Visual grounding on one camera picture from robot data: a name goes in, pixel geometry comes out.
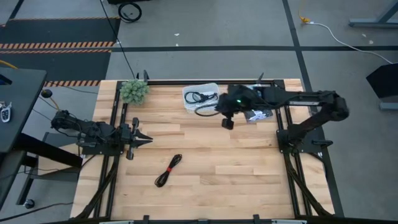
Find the small potted plant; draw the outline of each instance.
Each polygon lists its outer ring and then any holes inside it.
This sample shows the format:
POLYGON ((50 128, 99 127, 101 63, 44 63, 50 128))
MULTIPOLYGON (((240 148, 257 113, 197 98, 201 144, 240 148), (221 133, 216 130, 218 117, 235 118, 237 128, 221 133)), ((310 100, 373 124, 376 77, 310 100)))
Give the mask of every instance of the small potted plant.
POLYGON ((120 89, 123 102, 132 105, 141 105, 148 93, 149 86, 142 80, 128 80, 122 82, 122 88, 120 89))

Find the wooden tabletop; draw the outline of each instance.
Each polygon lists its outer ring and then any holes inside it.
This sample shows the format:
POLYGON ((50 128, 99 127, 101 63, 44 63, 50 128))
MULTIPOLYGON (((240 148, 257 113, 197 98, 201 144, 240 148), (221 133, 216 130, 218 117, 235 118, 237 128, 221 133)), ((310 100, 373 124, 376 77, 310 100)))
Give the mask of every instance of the wooden tabletop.
MULTIPOLYGON (((109 122, 117 81, 102 81, 94 121, 109 122)), ((142 106, 129 106, 126 123, 140 120, 140 130, 154 142, 135 150, 134 160, 120 157, 112 220, 293 218, 289 185, 275 136, 275 116, 247 124, 234 117, 234 129, 221 127, 222 115, 202 118, 185 111, 182 87, 150 86, 142 106), (175 154, 182 161, 164 187, 154 185, 175 154)), ((299 79, 286 79, 286 90, 302 91, 299 79)), ((119 102, 119 124, 121 102, 119 102)), ((307 118, 308 108, 290 107, 294 123, 307 118)), ((305 180, 326 210, 333 213, 323 165, 301 154, 305 180)), ((103 157, 96 156, 80 173, 71 217, 78 215, 98 188, 103 157)), ((304 211, 296 186, 300 211, 304 211)), ((104 215, 108 193, 101 208, 104 215)))

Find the black cord in container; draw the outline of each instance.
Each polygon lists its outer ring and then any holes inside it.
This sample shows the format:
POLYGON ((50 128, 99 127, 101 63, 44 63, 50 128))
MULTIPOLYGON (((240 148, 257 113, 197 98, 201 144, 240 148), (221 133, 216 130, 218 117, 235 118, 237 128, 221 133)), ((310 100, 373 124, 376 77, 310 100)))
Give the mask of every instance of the black cord in container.
POLYGON ((218 100, 218 95, 217 95, 217 93, 213 93, 211 95, 206 95, 206 94, 199 93, 197 91, 188 91, 184 94, 184 99, 185 99, 185 102, 187 102, 188 104, 204 103, 208 100, 218 100), (193 101, 187 100, 188 94, 192 94, 193 101))
POLYGON ((164 172, 162 175, 160 175, 158 178, 156 178, 155 180, 155 185, 157 187, 163 187, 163 185, 166 184, 167 182, 167 178, 169 178, 169 174, 172 171, 173 167, 175 167, 175 165, 177 165, 182 159, 182 155, 181 154, 177 154, 173 157, 172 161, 170 162, 166 172, 164 172))

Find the gray concrete floor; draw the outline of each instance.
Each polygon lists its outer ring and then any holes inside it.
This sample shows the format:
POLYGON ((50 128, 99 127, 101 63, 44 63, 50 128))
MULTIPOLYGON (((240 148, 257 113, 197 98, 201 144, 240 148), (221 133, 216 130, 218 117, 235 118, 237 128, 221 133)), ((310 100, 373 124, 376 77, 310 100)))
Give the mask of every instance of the gray concrete floor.
MULTIPOLYGON (((389 2, 307 0, 302 15, 328 25, 337 38, 348 44, 398 45, 397 29, 352 29, 347 25, 350 17, 377 16, 389 2)), ((299 3, 289 0, 300 45, 337 46, 326 29, 300 24, 299 3)), ((142 19, 135 24, 121 24, 119 38, 125 47, 293 44, 281 1, 153 0, 139 4, 144 11, 142 19)), ((116 6, 105 5, 108 14, 115 16, 116 6)), ((2 7, 0 19, 7 18, 12 10, 13 7, 2 7)), ((29 0, 17 14, 18 18, 95 16, 104 16, 98 0, 29 0)), ((378 53, 398 62, 398 52, 378 53)), ((255 78, 261 72, 267 78, 301 78, 295 52, 129 52, 126 55, 135 72, 146 69, 151 78, 255 78)), ((336 90, 347 99, 351 110, 346 121, 324 127, 326 138, 335 142, 330 155, 346 217, 398 220, 398 113, 378 110, 379 100, 365 79, 385 62, 360 52, 304 52, 303 56, 313 89, 336 90)), ((106 78, 130 76, 122 53, 112 53, 106 78)), ((95 87, 84 89, 98 91, 95 87)), ((92 117, 95 95, 61 87, 52 90, 61 108, 81 119, 92 117)), ((54 115, 54 110, 40 100, 35 109, 50 118, 54 115)), ((39 125, 43 121, 46 119, 32 112, 24 132, 41 139, 44 132, 51 131, 50 125, 39 125)), ((23 181, 24 174, 20 174, 0 218, 26 211, 15 206, 23 181)), ((75 187, 73 182, 35 180, 29 198, 36 201, 37 208, 71 202, 75 187)), ((66 220, 70 209, 71 206, 50 208, 5 223, 66 220)))

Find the black and orange striped mat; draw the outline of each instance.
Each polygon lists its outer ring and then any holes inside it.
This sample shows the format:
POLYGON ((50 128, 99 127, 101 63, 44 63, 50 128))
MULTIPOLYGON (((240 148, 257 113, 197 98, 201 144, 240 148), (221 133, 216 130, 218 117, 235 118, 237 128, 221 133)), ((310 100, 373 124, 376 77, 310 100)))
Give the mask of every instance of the black and orange striped mat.
MULTIPOLYGON (((118 33, 120 18, 109 19, 118 33)), ((0 60, 46 70, 46 86, 96 86, 115 42, 105 17, 11 19, 0 29, 0 60)))

